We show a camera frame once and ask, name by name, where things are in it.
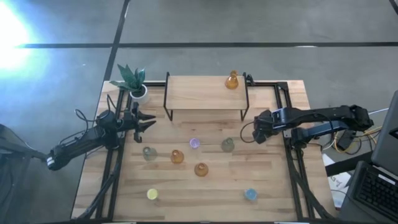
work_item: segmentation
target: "wooden shelf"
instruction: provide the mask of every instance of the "wooden shelf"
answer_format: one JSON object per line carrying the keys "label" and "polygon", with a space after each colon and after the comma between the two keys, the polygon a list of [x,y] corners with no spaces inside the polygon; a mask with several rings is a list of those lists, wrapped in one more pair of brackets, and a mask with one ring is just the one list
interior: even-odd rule
{"label": "wooden shelf", "polygon": [[226,79],[227,76],[170,76],[167,73],[164,108],[170,120],[173,110],[241,110],[243,120],[242,111],[249,109],[246,74],[238,77],[239,85],[234,90],[225,87]]}

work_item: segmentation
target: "orange object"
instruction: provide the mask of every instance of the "orange object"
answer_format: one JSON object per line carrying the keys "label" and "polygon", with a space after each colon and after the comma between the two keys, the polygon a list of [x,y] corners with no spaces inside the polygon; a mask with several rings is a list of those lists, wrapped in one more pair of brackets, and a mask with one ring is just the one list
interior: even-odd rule
{"label": "orange object", "polygon": [[184,160],[184,154],[182,151],[173,150],[172,156],[170,158],[174,164],[180,164]]}
{"label": "orange object", "polygon": [[234,90],[238,87],[238,79],[236,78],[238,76],[238,72],[236,70],[232,70],[231,73],[229,74],[229,77],[225,81],[225,86],[229,88],[230,90]]}
{"label": "orange object", "polygon": [[204,163],[199,163],[195,166],[195,174],[199,177],[204,177],[209,173],[209,167]]}

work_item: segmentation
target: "green plant leaf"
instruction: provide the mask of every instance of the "green plant leaf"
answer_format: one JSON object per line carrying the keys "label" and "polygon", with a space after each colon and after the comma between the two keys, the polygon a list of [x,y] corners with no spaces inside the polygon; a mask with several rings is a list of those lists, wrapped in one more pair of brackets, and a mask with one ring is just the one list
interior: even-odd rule
{"label": "green plant leaf", "polygon": [[134,75],[133,75],[131,69],[129,68],[129,66],[126,65],[126,68],[123,68],[122,66],[120,66],[120,67],[119,67],[120,73],[121,73],[124,81],[126,81],[126,84],[129,85],[130,88],[135,88],[135,86],[136,86],[135,83],[137,82],[137,80],[134,77]]}
{"label": "green plant leaf", "polygon": [[134,91],[135,89],[131,88],[126,82],[116,82],[116,81],[110,81],[109,82],[112,85],[116,85],[117,87],[127,90],[127,91]]}
{"label": "green plant leaf", "polygon": [[136,68],[136,70],[134,71],[134,77],[135,77],[136,80],[137,80],[136,88],[137,88],[137,89],[141,89],[141,85],[139,84],[139,78],[138,78],[138,68]]}
{"label": "green plant leaf", "polygon": [[142,69],[139,71],[139,75],[138,75],[138,83],[140,84],[140,86],[142,84],[144,84],[144,80],[145,80],[145,69]]}

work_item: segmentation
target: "black monitor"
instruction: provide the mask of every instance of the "black monitor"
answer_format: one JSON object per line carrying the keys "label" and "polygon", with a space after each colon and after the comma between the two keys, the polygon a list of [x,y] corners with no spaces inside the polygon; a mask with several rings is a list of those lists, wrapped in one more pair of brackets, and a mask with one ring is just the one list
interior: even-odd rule
{"label": "black monitor", "polygon": [[392,97],[372,154],[372,161],[375,165],[398,175],[398,90]]}

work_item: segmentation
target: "small glass jar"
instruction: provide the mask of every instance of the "small glass jar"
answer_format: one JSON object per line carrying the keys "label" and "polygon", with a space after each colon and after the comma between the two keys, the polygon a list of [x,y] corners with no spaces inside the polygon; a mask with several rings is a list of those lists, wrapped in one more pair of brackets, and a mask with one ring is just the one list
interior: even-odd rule
{"label": "small glass jar", "polygon": [[156,200],[159,196],[159,192],[156,189],[149,189],[147,191],[147,198],[149,200]]}
{"label": "small glass jar", "polygon": [[195,174],[199,177],[204,177],[209,173],[209,167],[204,163],[198,163],[195,166]]}
{"label": "small glass jar", "polygon": [[193,138],[189,141],[189,145],[192,149],[198,149],[200,146],[200,141],[197,138]]}
{"label": "small glass jar", "polygon": [[234,140],[232,138],[227,138],[221,143],[221,149],[224,152],[232,152],[235,148]]}
{"label": "small glass jar", "polygon": [[247,189],[244,191],[244,197],[246,199],[248,199],[249,201],[253,202],[253,201],[257,200],[257,196],[258,196],[258,193],[254,189]]}
{"label": "small glass jar", "polygon": [[146,161],[153,161],[157,157],[157,151],[151,147],[144,147],[142,150],[142,155]]}
{"label": "small glass jar", "polygon": [[184,154],[182,153],[182,151],[173,150],[172,151],[172,156],[170,158],[172,160],[172,163],[180,164],[184,160]]}
{"label": "small glass jar", "polygon": [[229,77],[225,81],[225,86],[229,88],[230,90],[234,90],[238,87],[238,72],[236,70],[232,70],[231,73],[229,74]]}

